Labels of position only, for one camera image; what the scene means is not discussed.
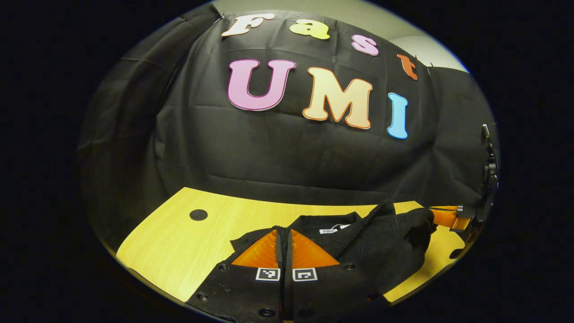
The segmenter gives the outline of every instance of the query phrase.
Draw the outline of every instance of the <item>letter m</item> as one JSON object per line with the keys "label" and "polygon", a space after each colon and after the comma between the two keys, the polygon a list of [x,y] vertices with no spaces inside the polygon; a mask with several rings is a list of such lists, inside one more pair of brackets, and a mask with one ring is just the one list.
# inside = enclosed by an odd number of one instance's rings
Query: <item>letter m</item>
{"label": "letter m", "polygon": [[347,109],[351,109],[345,122],[349,126],[361,129],[371,127],[369,121],[369,93],[373,89],[371,83],[354,79],[343,91],[335,74],[330,70],[311,67],[307,70],[313,76],[313,93],[309,107],[303,110],[303,116],[312,120],[326,120],[329,116],[325,111],[325,99],[329,103],[331,115],[339,122]]}

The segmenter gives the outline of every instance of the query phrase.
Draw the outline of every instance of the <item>yellow wooden tabletop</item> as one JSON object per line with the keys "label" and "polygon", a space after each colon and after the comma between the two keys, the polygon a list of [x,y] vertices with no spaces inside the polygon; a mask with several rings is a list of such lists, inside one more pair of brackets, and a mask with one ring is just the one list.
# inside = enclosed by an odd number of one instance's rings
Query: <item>yellow wooden tabletop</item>
{"label": "yellow wooden tabletop", "polygon": [[[213,267],[233,253],[230,240],[247,232],[289,226],[299,216],[330,216],[357,212],[365,217],[376,205],[321,206],[256,201],[183,188],[142,221],[116,254],[120,262],[152,284],[185,302]],[[420,206],[395,203],[398,213]],[[192,220],[190,212],[205,210],[208,217]],[[439,226],[431,235],[423,267],[385,294],[393,302],[421,286],[444,267],[454,249],[464,247],[460,237]]]}

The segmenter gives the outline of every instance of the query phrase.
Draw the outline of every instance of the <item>white wall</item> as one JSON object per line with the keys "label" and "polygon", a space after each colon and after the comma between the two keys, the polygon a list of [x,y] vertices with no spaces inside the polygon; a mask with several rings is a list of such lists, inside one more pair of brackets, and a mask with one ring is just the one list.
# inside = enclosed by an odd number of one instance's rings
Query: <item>white wall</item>
{"label": "white wall", "polygon": [[254,10],[293,10],[333,18],[357,26],[403,48],[427,66],[465,71],[438,41],[399,16],[363,0],[214,0],[226,14]]}

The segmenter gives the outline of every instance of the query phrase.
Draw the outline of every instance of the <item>pink letter u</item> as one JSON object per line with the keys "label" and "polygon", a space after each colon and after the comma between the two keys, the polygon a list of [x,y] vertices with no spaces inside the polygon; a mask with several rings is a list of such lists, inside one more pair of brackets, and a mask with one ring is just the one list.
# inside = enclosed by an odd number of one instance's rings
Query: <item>pink letter u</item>
{"label": "pink letter u", "polygon": [[259,61],[243,59],[229,64],[231,77],[229,78],[227,98],[231,104],[240,109],[251,111],[263,111],[279,104],[285,93],[289,70],[294,69],[296,64],[294,61],[276,59],[269,61],[268,65],[273,69],[269,90],[262,97],[255,97],[249,94],[249,81],[251,72],[259,66]]}

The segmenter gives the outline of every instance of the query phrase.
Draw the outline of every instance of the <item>black fabric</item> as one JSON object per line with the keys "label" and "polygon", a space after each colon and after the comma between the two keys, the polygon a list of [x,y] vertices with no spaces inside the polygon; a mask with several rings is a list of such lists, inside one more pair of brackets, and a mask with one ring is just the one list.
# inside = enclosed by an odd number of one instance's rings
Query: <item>black fabric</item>
{"label": "black fabric", "polygon": [[[333,233],[320,233],[337,224],[349,226]],[[396,214],[391,202],[375,207],[365,218],[356,212],[342,216],[300,216],[287,228],[274,226],[244,234],[232,240],[233,262],[257,240],[277,229],[284,249],[291,229],[303,234],[340,263],[354,263],[376,280],[386,293],[419,270],[436,230],[433,213],[424,208]]]}
{"label": "black fabric", "polygon": [[[274,13],[246,34],[223,38],[237,16]],[[217,21],[205,5],[165,25],[125,55],[94,95],[78,148],[84,200],[105,243],[127,235],[169,197],[191,187],[233,197],[311,205],[417,201],[424,206],[479,199],[486,150],[482,124],[495,133],[472,77],[427,68],[396,45],[330,18],[294,11],[238,13]],[[297,19],[329,26],[329,40],[295,34]],[[374,39],[380,51],[356,51],[351,36]],[[402,54],[418,80],[403,71]],[[282,101],[245,111],[227,99],[229,64],[257,59],[249,91],[269,88],[269,60],[297,63]],[[309,67],[333,71],[346,87],[370,82],[371,128],[306,119]],[[394,92],[409,101],[407,139],[390,137]]]}

